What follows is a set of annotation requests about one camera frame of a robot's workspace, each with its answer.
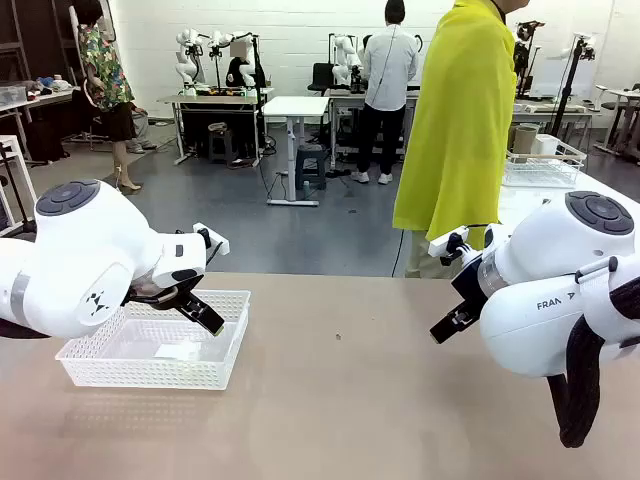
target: black chair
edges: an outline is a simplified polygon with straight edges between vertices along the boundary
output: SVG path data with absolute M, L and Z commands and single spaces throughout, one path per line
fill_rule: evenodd
M 333 87 L 333 64 L 332 63 L 314 63 L 313 64 L 313 83 L 307 87 L 311 92 L 324 92 Z

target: white plastic basket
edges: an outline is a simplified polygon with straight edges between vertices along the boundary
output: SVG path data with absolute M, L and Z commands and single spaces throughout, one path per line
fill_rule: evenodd
M 502 184 L 506 187 L 573 188 L 587 155 L 558 141 L 555 155 L 507 152 Z
M 81 387 L 226 390 L 249 322 L 251 293 L 193 293 L 225 319 L 218 337 L 175 310 L 131 303 L 92 337 L 68 342 L 56 360 Z
M 27 101 L 27 89 L 23 86 L 0 87 L 0 107 L 10 107 Z

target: robot arm on table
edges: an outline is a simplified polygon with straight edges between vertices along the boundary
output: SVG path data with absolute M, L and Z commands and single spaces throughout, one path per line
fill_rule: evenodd
M 640 255 L 635 225 L 620 204 L 572 192 L 540 207 L 511 235 L 487 228 L 483 252 L 464 242 L 462 227 L 429 250 L 450 264 L 464 302 L 432 330 L 437 343 L 480 322 L 502 367 L 547 377 L 568 448 L 580 447 L 600 400 L 600 364 L 626 357 L 640 343 Z
M 35 210 L 35 243 L 0 239 L 1 336 L 92 335 L 127 302 L 174 308 L 213 335 L 222 330 L 222 317 L 191 293 L 213 257 L 229 253 L 214 231 L 157 233 L 98 180 L 56 187 Z

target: person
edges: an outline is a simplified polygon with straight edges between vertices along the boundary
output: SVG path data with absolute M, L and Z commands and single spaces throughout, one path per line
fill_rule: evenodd
M 136 136 L 127 140 L 127 152 L 142 154 L 146 150 L 156 150 L 158 146 L 149 140 L 149 114 L 144 108 L 136 107 L 133 102 L 130 107 Z
M 412 232 L 407 277 L 453 278 L 461 265 L 429 257 L 429 241 L 498 222 L 517 83 L 505 15 L 528 3 L 456 0 L 436 29 L 395 205 L 394 227 Z M 483 233 L 472 229 L 474 248 Z
M 389 0 L 385 19 L 387 28 L 369 39 L 364 52 L 362 78 L 369 80 L 369 88 L 360 121 L 358 171 L 352 174 L 357 182 L 369 182 L 373 144 L 382 124 L 381 185 L 393 180 L 391 167 L 404 125 L 407 85 L 418 71 L 418 44 L 400 28 L 405 19 L 404 1 Z
M 100 0 L 75 0 L 78 16 L 80 56 L 87 74 L 87 93 L 100 109 L 101 120 L 113 144 L 116 182 L 123 193 L 133 193 L 141 186 L 129 177 L 128 140 L 135 138 L 131 115 L 133 94 L 118 59 L 116 48 L 98 26 L 102 18 Z

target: stool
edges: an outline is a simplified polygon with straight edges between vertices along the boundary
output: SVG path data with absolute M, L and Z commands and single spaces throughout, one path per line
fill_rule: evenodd
M 318 190 L 327 189 L 325 161 L 328 156 L 322 145 L 300 145 L 296 157 L 296 190 L 302 190 L 305 181 L 314 184 Z M 315 160 L 316 168 L 304 168 L 306 160 Z
M 237 158 L 238 150 L 233 148 L 233 136 L 227 124 L 222 122 L 209 125 L 209 160 L 212 163 L 222 160 L 227 166 L 231 166 Z

